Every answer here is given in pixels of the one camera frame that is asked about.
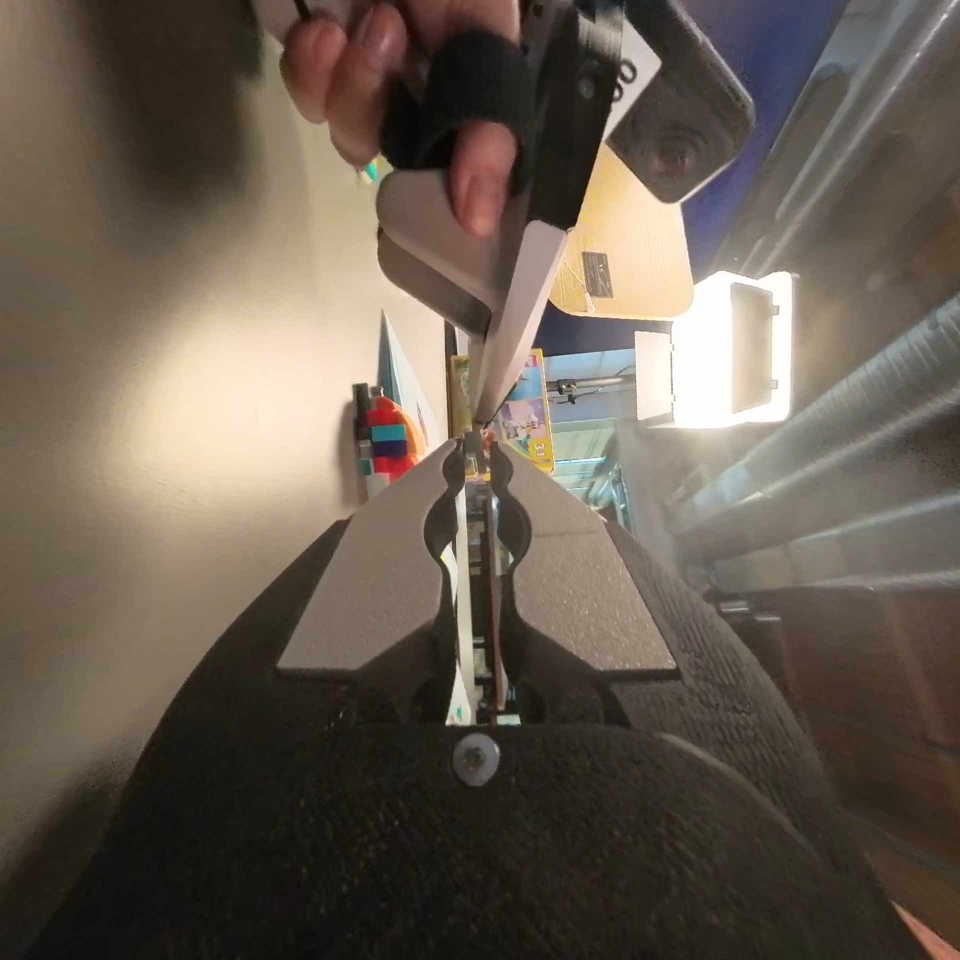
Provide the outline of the silver ventilation duct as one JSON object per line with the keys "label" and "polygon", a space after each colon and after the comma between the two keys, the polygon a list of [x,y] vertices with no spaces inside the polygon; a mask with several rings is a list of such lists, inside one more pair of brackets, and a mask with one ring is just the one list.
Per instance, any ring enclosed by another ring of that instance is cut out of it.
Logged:
{"label": "silver ventilation duct", "polygon": [[959,295],[749,448],[671,515],[678,539],[764,511],[958,414]]}

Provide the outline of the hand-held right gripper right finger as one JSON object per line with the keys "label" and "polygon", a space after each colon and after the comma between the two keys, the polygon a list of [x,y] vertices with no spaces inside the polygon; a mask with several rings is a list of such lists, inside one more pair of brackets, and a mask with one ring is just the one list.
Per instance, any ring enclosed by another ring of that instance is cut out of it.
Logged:
{"label": "hand-held right gripper right finger", "polygon": [[606,521],[509,446],[499,502],[501,636],[511,679],[675,679],[679,668]]}

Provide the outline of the person's left hand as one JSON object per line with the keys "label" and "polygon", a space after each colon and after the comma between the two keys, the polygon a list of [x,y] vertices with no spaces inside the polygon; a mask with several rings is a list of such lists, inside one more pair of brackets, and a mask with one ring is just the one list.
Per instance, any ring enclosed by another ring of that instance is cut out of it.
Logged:
{"label": "person's left hand", "polygon": [[[472,29],[519,44],[519,3],[377,2],[350,32],[328,18],[303,21],[287,35],[281,74],[302,117],[328,126],[337,154],[361,170],[379,153],[390,89],[402,73],[410,42],[432,54],[449,37]],[[517,154],[517,139],[506,126],[475,122],[459,131],[448,192],[469,234],[485,238],[497,231]]]}

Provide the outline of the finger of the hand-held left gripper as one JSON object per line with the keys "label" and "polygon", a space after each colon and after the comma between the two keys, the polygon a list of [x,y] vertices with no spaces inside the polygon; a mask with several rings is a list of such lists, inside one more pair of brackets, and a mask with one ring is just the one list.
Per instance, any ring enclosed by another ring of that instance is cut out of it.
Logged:
{"label": "finger of the hand-held left gripper", "polygon": [[525,369],[569,233],[540,220],[525,226],[502,308],[491,317],[485,341],[471,348],[471,415],[486,426]]}

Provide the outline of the yellow lego set box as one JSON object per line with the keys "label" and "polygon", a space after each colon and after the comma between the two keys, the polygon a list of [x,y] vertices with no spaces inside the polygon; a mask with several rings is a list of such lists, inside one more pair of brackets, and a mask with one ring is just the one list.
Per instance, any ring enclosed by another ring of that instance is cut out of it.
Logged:
{"label": "yellow lego set box", "polygon": [[[470,409],[471,360],[455,355],[448,360],[451,432],[465,437],[474,429]],[[543,351],[534,348],[521,374],[493,420],[479,429],[487,450],[498,442],[515,451],[547,475],[556,467],[553,434],[546,389],[546,365]]]}

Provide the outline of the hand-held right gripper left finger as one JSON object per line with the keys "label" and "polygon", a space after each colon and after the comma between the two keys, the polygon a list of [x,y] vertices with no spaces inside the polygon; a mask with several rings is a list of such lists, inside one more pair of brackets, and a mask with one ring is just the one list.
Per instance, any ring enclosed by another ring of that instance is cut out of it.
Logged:
{"label": "hand-held right gripper left finger", "polygon": [[461,441],[449,439],[349,520],[280,656],[287,674],[359,676],[403,642],[428,640],[458,530]]}

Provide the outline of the open light blue instruction booklet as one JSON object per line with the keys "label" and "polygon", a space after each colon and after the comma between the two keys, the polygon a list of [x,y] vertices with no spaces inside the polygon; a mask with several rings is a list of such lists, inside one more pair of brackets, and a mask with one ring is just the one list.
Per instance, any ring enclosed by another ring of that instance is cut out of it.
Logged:
{"label": "open light blue instruction booklet", "polygon": [[450,438],[447,386],[441,360],[419,366],[385,310],[380,312],[377,385],[414,427],[417,455],[433,453]]}

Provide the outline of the colourful lego fish model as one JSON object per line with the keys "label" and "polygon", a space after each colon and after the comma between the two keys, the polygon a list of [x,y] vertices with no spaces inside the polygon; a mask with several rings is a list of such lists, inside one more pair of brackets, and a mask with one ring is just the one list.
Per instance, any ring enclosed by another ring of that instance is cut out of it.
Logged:
{"label": "colourful lego fish model", "polygon": [[369,502],[399,481],[430,451],[431,427],[421,406],[391,398],[378,385],[352,385],[356,462]]}

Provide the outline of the small orange green lego assembly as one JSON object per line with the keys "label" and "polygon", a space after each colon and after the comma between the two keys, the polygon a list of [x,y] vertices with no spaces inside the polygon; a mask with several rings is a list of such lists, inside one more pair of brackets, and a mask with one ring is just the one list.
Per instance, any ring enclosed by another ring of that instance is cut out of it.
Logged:
{"label": "small orange green lego assembly", "polygon": [[486,482],[490,478],[490,452],[497,442],[496,431],[489,425],[466,431],[462,436],[464,479]]}

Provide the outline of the bright white ceiling light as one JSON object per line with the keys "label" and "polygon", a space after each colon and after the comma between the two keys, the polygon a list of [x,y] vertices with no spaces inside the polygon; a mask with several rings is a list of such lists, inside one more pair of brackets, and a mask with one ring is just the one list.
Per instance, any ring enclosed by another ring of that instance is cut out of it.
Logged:
{"label": "bright white ceiling light", "polygon": [[780,424],[791,414],[796,276],[718,271],[667,332],[634,333],[635,414],[687,430]]}

